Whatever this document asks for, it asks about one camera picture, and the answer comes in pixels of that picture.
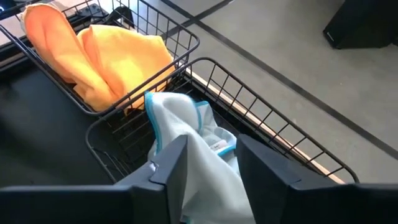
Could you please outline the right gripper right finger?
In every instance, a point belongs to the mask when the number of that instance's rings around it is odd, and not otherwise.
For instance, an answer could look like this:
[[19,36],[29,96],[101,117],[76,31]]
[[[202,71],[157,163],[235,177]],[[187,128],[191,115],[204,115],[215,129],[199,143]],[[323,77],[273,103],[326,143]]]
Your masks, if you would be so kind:
[[236,156],[256,223],[397,223],[396,184],[338,184],[245,134]]

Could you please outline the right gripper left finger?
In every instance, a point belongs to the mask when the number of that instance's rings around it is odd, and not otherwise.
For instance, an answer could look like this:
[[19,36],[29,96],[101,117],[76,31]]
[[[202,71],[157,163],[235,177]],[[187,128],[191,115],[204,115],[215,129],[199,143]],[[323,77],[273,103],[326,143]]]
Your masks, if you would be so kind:
[[1,223],[179,223],[187,146],[180,135],[114,185],[2,188]]

